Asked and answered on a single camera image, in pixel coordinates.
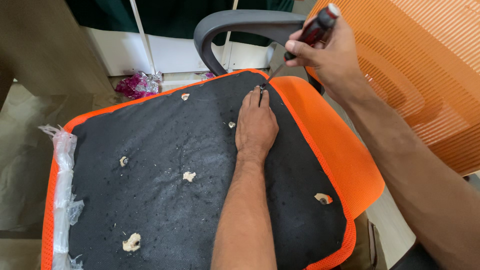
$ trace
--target fingernail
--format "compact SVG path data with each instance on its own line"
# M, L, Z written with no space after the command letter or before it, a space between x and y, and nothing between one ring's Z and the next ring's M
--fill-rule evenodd
M293 46L295 46L295 41L289 40L285 43L285 48L287 50L293 50Z

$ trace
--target foil wrapper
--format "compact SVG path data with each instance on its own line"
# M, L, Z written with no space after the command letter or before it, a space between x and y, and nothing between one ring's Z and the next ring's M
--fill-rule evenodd
M139 71L132 77L119 81L115 91L123 93L131 99L144 98L158 94L158 82L161 81L162 73L160 71L150 76Z

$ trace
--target screwdriver handle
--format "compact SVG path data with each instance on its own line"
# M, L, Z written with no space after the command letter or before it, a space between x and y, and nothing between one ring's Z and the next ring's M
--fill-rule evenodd
M328 4L317 13L317 17L314 20L303 28L298 41L307 43L310 46L314 46L319 41L325 42L339 15L340 11L338 8L332 3ZM288 61L296 57L293 53L287 51L283 56L283 60Z

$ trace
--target hand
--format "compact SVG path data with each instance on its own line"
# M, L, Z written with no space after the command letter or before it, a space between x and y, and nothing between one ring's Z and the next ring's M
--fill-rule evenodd
M285 48L297 56L287 61L287 66L313 67L327 94L338 103L355 94L353 90L358 90L358 86L367 85L358 63L353 31L342 16L337 18L327 43L318 42L312 48L297 41L300 35L301 30L291 34L285 44Z
M256 86L243 99L237 121L235 144L237 159L264 162L278 133L276 117L269 105L269 94L264 90L260 101L260 87Z

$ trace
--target clear plastic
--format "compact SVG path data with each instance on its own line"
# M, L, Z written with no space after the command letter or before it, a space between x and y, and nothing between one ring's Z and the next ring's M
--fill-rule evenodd
M68 230L78 221L84 207L83 200L73 201L73 153L77 145L77 136L66 132L62 127L50 125L38 127L51 136L53 156L59 166L53 204L53 258L52 270L82 270L82 262L76 262L78 256L71 259L68 254Z

